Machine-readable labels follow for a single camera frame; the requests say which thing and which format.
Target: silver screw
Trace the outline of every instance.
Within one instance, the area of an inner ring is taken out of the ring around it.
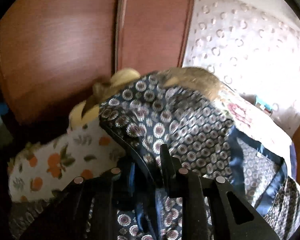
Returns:
[[[222,177],[222,176],[218,176],[218,177],[216,178],[216,181],[219,182],[219,183],[225,183],[225,182],[226,182],[226,179],[225,179],[224,177]]]
[[[74,178],[73,182],[75,184],[81,184],[83,182],[83,177],[80,177],[80,176],[76,177],[76,178]]]
[[[179,173],[180,174],[187,174],[188,173],[188,169],[186,169],[186,168],[180,168],[179,169]]]
[[[121,170],[119,168],[112,168],[111,169],[112,174],[119,174],[120,172],[121,172]]]

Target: wooden panel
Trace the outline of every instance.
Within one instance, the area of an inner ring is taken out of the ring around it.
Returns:
[[[68,114],[114,70],[117,0],[16,0],[0,21],[0,87],[19,123]]]
[[[181,67],[194,0],[122,0],[117,69]]]

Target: patterned wall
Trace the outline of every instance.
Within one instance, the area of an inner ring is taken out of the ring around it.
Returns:
[[[273,106],[292,136],[300,124],[300,30],[238,0],[195,0],[183,66],[214,73]]]

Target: purple fabric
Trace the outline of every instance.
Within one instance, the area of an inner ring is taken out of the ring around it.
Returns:
[[[294,144],[290,145],[291,177],[297,179],[297,155]]]

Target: dark blue fabric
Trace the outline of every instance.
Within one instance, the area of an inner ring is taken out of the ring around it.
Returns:
[[[269,160],[273,161],[275,164],[280,166],[277,174],[274,176],[271,183],[269,184],[269,186],[261,196],[260,202],[256,207],[257,212],[264,217],[270,211],[275,196],[277,195],[283,182],[287,178],[287,165],[282,157],[279,157],[278,155],[266,149],[262,145],[262,143],[250,138],[245,133],[239,131],[235,126],[232,127],[231,130],[229,131],[229,139],[228,139],[228,143],[231,149],[231,162],[229,164],[233,172],[233,180],[231,181],[231,184],[238,192],[242,192],[242,187],[240,186],[240,184],[243,186],[243,190],[244,190],[244,176],[243,176],[243,169],[242,169],[243,150],[238,144],[237,141],[238,138],[241,139],[250,147],[260,152],[263,156],[267,157]]]
[[[297,179],[297,155],[294,143],[290,145],[291,177]]]

